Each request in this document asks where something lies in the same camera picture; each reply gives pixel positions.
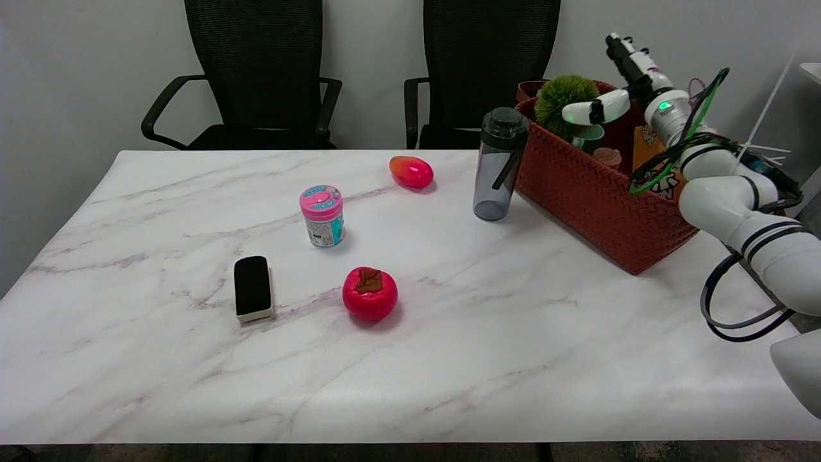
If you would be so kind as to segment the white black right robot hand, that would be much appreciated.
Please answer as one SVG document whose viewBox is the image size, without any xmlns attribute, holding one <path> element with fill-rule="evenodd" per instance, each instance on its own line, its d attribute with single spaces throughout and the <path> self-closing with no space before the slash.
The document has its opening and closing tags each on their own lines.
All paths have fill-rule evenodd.
<svg viewBox="0 0 821 462">
<path fill-rule="evenodd" d="M 562 108 L 565 122 L 577 126 L 612 123 L 624 116 L 637 101 L 647 105 L 660 94 L 673 90 L 672 82 L 657 67 L 649 50 L 636 49 L 633 38 L 616 33 L 605 38 L 607 55 L 627 83 L 587 102 L 569 103 Z"/>
</svg>

